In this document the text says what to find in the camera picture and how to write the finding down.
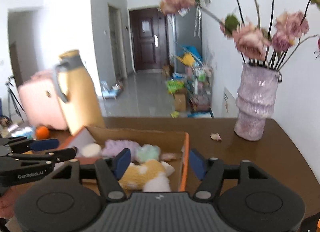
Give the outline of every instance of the wooden table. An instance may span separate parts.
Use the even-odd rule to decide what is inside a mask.
[[[267,119],[263,137],[257,142],[239,138],[233,128],[236,119],[194,118],[105,118],[107,128],[132,128],[161,131],[185,131],[190,136],[190,147],[204,157],[217,157],[226,164],[239,164],[248,159],[282,184],[297,192],[306,205],[306,218],[320,212],[320,185],[307,162],[287,134],[272,119]],[[213,141],[211,133],[219,133],[222,142]],[[65,140],[68,132],[54,132]],[[186,190],[192,195],[200,182],[189,169]],[[226,182],[224,190],[234,186]]]

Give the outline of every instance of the tiled floor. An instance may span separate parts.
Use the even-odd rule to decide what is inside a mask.
[[[161,73],[130,75],[117,100],[100,100],[100,105],[104,117],[171,117],[174,111],[174,99]]]

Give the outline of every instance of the vase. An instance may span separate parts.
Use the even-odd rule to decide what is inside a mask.
[[[279,72],[259,66],[243,65],[236,105],[239,108],[236,134],[249,141],[262,138],[266,118],[276,102]]]

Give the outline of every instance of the paper notice on door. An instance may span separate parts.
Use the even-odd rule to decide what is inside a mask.
[[[142,21],[142,31],[143,33],[150,31],[150,22]]]

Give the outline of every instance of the purple plush toy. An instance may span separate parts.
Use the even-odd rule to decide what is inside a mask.
[[[107,140],[105,148],[102,150],[102,156],[112,158],[117,156],[123,149],[128,148],[131,152],[131,161],[133,162],[136,159],[136,151],[138,147],[140,147],[140,145],[133,141]]]

